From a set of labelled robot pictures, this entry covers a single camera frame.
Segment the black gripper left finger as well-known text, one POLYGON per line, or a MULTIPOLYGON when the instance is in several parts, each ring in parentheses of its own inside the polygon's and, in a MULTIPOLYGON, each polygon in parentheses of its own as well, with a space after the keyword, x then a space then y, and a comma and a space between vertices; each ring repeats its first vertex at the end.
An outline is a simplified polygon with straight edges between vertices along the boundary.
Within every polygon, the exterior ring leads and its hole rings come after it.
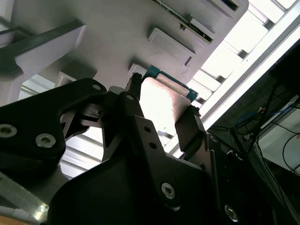
POLYGON ((165 182, 166 154, 139 104, 142 77, 135 73, 116 93, 85 78, 0 109, 0 196, 24 210, 49 210, 67 182, 54 181, 66 141, 90 127, 103 130, 110 156, 140 163, 152 191, 173 199, 165 182))

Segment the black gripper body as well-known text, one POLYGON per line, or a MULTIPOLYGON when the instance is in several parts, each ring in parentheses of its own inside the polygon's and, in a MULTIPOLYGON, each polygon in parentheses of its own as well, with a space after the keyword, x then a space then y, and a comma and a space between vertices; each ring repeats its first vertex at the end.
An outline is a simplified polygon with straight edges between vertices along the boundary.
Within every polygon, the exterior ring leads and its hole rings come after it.
POLYGON ((50 203, 49 225, 219 225, 211 181, 200 167, 166 156, 173 199, 156 195, 140 163, 124 155, 67 182, 50 203))

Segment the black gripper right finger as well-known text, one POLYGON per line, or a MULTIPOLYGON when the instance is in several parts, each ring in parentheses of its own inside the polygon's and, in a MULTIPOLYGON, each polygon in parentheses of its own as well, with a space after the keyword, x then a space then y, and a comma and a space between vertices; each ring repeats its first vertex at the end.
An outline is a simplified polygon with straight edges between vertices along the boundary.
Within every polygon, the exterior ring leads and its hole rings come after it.
POLYGON ((251 224, 242 165, 233 153, 223 152, 218 139, 204 130, 198 108, 189 106, 175 128, 184 160, 199 166, 209 178, 203 185, 212 207, 209 217, 225 225, 251 224))

